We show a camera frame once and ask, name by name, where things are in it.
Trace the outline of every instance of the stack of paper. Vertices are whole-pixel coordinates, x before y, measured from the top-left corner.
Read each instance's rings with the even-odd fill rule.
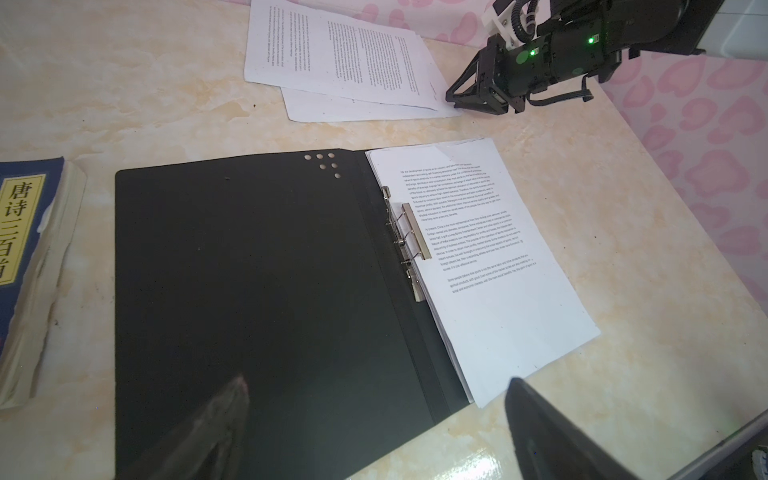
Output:
[[[281,87],[295,121],[459,114],[417,34],[284,0],[251,5],[245,79]]]
[[[600,334],[523,204],[493,141],[366,152],[397,217],[409,203],[432,258],[415,257],[468,397],[483,407]],[[413,227],[397,222],[405,236]]]

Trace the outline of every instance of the pink wall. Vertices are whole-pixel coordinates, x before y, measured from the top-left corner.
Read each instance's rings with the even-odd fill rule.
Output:
[[[644,52],[603,89],[768,313],[768,68]]]

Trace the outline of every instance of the open binder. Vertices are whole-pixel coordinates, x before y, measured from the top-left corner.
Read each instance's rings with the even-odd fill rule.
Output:
[[[238,478],[345,478],[468,405],[387,193],[363,151],[117,173],[118,474],[237,374]]]

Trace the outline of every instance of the marble tabletop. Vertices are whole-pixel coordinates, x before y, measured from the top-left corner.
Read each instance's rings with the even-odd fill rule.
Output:
[[[215,0],[0,2],[0,161],[88,176],[34,398],[0,412],[3,478],[114,474],[115,172],[242,154],[492,137],[602,331],[528,379],[545,398],[646,479],[768,407],[768,320],[596,84],[520,115],[299,124],[243,81],[247,27]],[[475,53],[427,44],[449,83]],[[355,478],[519,475],[500,397]]]

